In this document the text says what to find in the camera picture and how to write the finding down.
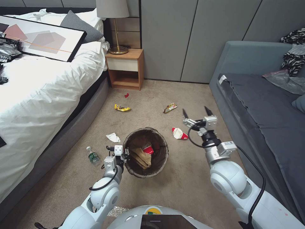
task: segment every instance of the gray pillow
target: gray pillow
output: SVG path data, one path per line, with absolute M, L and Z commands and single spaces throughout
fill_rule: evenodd
M 94 27 L 84 22 L 72 11 L 68 12 L 60 26 L 86 31 L 87 36 L 85 37 L 83 44 L 92 41 L 97 41 L 103 37 L 103 34 L 100 31 L 96 30 Z
M 302 95 L 296 100 L 294 100 L 291 105 L 293 105 L 295 108 L 305 114 L 305 95 Z

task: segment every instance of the beige carpet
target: beige carpet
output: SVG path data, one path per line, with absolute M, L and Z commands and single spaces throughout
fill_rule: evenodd
M 163 114 L 166 105 L 178 107 Z M 114 110 L 114 104 L 129 106 L 130 112 Z M 108 98 L 94 122 L 72 147 L 15 206 L 0 223 L 0 228 L 34 228 L 38 221 L 47 228 L 59 226 L 67 215 L 89 194 L 88 188 L 102 177 L 103 171 L 90 164 L 86 147 L 91 146 L 103 160 L 106 145 L 114 145 L 106 134 L 115 132 L 123 142 L 127 135 L 143 127 L 157 129 L 167 141 L 169 159 L 163 171 L 153 178 L 139 179 L 123 173 L 118 206 L 161 205 L 179 210 L 212 228 L 238 228 L 238 215 L 229 201 L 210 183 L 205 152 L 189 140 L 177 140 L 172 127 L 184 132 L 182 108 L 192 119 L 206 115 L 204 105 L 218 116 L 217 136 L 231 139 L 208 85 L 145 80 L 141 91 L 110 89 Z M 192 138 L 201 139 L 195 132 Z M 235 152 L 232 161 L 242 165 Z M 105 228 L 114 220 L 108 217 Z

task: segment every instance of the bed frame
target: bed frame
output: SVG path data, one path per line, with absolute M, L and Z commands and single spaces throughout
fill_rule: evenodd
M 0 15 L 25 14 L 39 11 L 47 7 L 0 7 Z M 94 8 L 47 8 L 48 12 L 74 13 L 91 11 Z M 104 37 L 111 41 L 109 20 L 104 23 Z M 14 190 L 0 203 L 0 221 L 13 209 L 21 198 L 72 148 L 90 127 L 104 104 L 109 89 L 109 74 L 105 71 L 88 91 L 81 97 L 82 104 L 71 114 L 62 129 L 53 138 L 48 147 L 35 162 L 33 170 L 22 180 Z

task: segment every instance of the crumpled tissue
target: crumpled tissue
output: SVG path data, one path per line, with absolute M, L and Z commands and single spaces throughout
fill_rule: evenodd
M 106 137 L 112 142 L 121 142 L 120 138 L 115 133 L 106 135 Z

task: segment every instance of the sofa armrest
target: sofa armrest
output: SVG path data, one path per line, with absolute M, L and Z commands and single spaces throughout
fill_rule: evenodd
M 210 83 L 220 73 L 259 74 L 280 70 L 283 55 L 291 44 L 255 41 L 228 41 Z

